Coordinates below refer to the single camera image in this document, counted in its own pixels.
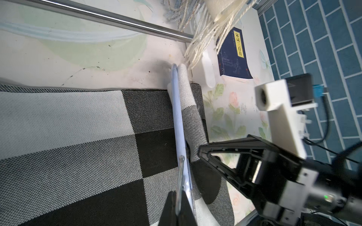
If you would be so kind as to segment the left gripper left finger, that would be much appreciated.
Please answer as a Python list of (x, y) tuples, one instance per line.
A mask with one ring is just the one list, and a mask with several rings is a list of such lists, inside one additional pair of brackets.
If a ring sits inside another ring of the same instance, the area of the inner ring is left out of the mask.
[(178, 226), (178, 217), (176, 216), (176, 192), (169, 192), (158, 226)]

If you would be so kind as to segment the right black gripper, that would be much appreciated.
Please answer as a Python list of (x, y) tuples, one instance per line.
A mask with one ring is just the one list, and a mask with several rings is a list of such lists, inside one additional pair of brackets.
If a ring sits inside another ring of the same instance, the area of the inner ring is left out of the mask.
[(362, 223), (362, 180), (352, 170), (338, 175), (331, 165), (271, 151), (261, 137), (213, 142), (198, 156), (246, 198), (254, 192), (259, 215), (294, 226), (304, 208)]

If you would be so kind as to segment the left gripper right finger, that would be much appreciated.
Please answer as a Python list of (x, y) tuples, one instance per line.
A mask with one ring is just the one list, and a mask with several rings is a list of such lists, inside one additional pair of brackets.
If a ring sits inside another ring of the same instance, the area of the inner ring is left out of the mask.
[(184, 191), (182, 191), (179, 226), (197, 226), (196, 219)]

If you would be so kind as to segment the light blue plastic hanger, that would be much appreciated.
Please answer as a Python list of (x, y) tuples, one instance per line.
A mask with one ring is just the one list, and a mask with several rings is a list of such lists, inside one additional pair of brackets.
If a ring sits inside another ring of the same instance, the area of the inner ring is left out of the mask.
[(194, 197), (192, 191), (191, 171), (187, 160), (186, 141), (183, 130), (183, 118), (181, 110), (181, 98), (179, 90), (179, 76), (177, 65), (171, 67), (171, 102), (173, 108), (173, 124), (175, 133), (176, 154), (178, 158), (178, 184), (176, 190), (176, 215), (179, 216), (181, 208), (182, 191), (186, 193), (188, 202), (196, 219)]

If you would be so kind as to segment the black grey checkered mat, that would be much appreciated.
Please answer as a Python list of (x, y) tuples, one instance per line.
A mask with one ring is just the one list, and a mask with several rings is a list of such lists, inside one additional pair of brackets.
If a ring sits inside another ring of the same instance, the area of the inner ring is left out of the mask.
[(170, 89), (1, 85), (3, 226), (158, 226), (178, 172)]

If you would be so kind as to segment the plaid cream blue scarf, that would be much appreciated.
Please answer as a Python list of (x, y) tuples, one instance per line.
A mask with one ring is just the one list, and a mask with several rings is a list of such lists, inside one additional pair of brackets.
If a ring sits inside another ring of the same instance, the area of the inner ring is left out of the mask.
[(226, 36), (257, 1), (161, 1), (167, 9), (168, 22), (176, 23), (177, 30), (183, 32), (187, 26), (194, 30), (185, 57), (189, 69), (202, 58), (203, 52), (213, 41), (218, 54)]

